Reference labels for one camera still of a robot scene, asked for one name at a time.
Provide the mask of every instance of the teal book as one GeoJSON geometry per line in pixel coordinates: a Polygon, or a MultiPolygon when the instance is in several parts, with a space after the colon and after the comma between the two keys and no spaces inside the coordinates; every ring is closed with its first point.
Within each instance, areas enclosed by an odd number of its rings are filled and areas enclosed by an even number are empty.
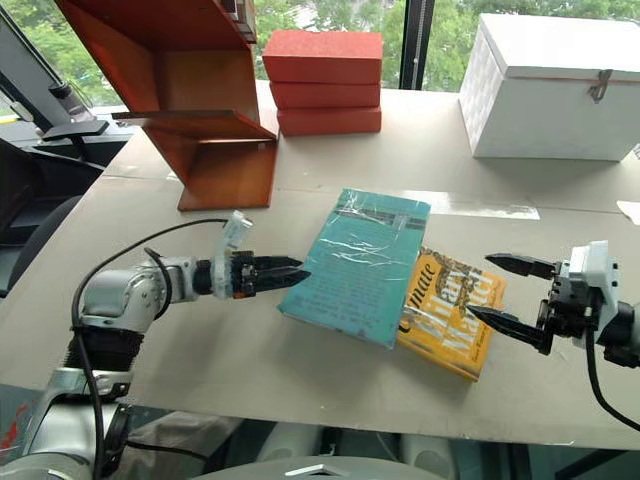
{"type": "Polygon", "coordinates": [[[343,190],[280,311],[393,348],[430,208],[343,190]]]}

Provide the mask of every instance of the white box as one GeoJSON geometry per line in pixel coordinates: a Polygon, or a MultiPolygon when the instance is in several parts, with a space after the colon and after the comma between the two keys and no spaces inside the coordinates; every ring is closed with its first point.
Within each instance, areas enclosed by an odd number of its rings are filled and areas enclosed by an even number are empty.
{"type": "Polygon", "coordinates": [[[640,142],[640,26],[483,14],[460,105],[476,157],[622,160],[640,142]]]}

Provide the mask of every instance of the black cable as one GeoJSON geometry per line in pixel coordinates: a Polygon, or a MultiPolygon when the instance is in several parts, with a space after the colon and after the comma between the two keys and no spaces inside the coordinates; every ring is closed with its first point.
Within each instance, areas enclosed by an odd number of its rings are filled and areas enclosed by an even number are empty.
{"type": "Polygon", "coordinates": [[[192,452],[191,450],[185,450],[183,448],[175,448],[175,447],[163,447],[161,445],[147,445],[146,443],[135,442],[133,440],[127,440],[127,447],[137,448],[138,450],[151,450],[154,452],[167,452],[167,453],[177,453],[179,455],[188,455],[197,460],[201,460],[203,462],[207,462],[209,457],[206,455],[202,455],[197,452],[192,452]]]}
{"type": "Polygon", "coordinates": [[[164,265],[164,263],[162,263],[161,255],[149,247],[145,247],[144,253],[149,255],[151,259],[156,263],[156,265],[158,265],[158,268],[160,269],[160,273],[162,273],[162,278],[164,280],[164,286],[166,290],[166,295],[164,297],[164,304],[162,305],[162,308],[158,311],[158,313],[155,316],[155,319],[157,320],[162,315],[164,315],[164,312],[166,312],[167,308],[169,308],[169,305],[171,305],[171,298],[173,297],[173,286],[171,285],[171,278],[169,277],[169,271],[167,270],[167,267],[164,265]]]}
{"type": "Polygon", "coordinates": [[[596,371],[595,339],[594,330],[592,328],[587,328],[587,331],[585,333],[585,348],[587,350],[587,370],[589,371],[589,382],[591,383],[591,390],[593,390],[593,395],[596,397],[596,400],[598,401],[600,406],[613,418],[621,421],[634,430],[640,431],[639,423],[634,422],[630,418],[625,417],[623,414],[618,412],[615,408],[609,405],[609,403],[607,403],[607,401],[604,399],[604,396],[602,395],[602,390],[600,390],[600,382],[598,381],[598,373],[596,371]]]}
{"type": "Polygon", "coordinates": [[[87,354],[87,349],[84,344],[84,337],[82,334],[82,321],[80,320],[80,298],[82,297],[82,293],[84,292],[87,283],[89,280],[98,273],[102,268],[104,268],[109,263],[113,262],[118,257],[121,257],[125,253],[129,253],[134,248],[139,247],[145,242],[157,238],[166,233],[172,232],[174,230],[179,230],[185,227],[191,227],[193,225],[199,225],[201,223],[227,223],[226,220],[222,218],[207,218],[203,220],[194,220],[193,222],[183,223],[181,225],[175,225],[173,227],[165,228],[164,230],[160,230],[148,237],[145,237],[141,240],[138,240],[135,243],[132,243],[128,247],[120,250],[119,252],[111,255],[106,260],[103,260],[98,265],[93,267],[89,273],[87,273],[84,278],[78,284],[78,288],[76,288],[75,293],[73,294],[73,301],[71,303],[71,325],[73,329],[73,339],[78,345],[78,351],[80,352],[80,360],[82,362],[82,371],[84,373],[85,378],[87,379],[87,384],[89,386],[89,398],[91,400],[91,405],[93,406],[93,414],[95,419],[95,430],[96,430],[96,439],[95,439],[95,459],[93,465],[93,474],[92,478],[97,480],[100,478],[100,474],[102,472],[102,465],[104,463],[104,424],[102,423],[102,402],[100,400],[100,394],[98,393],[98,386],[96,384],[96,379],[93,376],[93,372],[91,369],[91,362],[89,360],[89,355],[87,354]]]}

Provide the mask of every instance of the wooden shelf board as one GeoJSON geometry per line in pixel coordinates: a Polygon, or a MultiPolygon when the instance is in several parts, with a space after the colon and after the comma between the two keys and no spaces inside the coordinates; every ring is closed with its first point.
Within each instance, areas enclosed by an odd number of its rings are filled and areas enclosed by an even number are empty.
{"type": "Polygon", "coordinates": [[[268,207],[275,141],[200,145],[178,210],[268,207]]]}
{"type": "Polygon", "coordinates": [[[228,109],[260,122],[250,51],[158,52],[154,62],[161,110],[228,109]]]}
{"type": "Polygon", "coordinates": [[[185,110],[114,113],[145,129],[161,130],[197,140],[275,140],[276,136],[233,110],[185,110]]]}
{"type": "Polygon", "coordinates": [[[76,5],[151,51],[249,50],[233,20],[213,0],[56,2],[63,12],[65,5],[76,5]]]}
{"type": "Polygon", "coordinates": [[[70,0],[57,4],[127,108],[158,110],[153,54],[70,0]]]}

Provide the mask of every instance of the book cover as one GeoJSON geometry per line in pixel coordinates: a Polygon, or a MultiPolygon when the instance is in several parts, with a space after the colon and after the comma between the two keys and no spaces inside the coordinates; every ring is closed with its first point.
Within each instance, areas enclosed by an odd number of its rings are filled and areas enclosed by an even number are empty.
{"type": "Polygon", "coordinates": [[[501,308],[505,286],[498,275],[422,248],[407,290],[398,344],[477,381],[492,329],[467,305],[501,308]]]}
{"type": "Polygon", "coordinates": [[[430,206],[343,190],[280,311],[393,348],[430,206]]]}

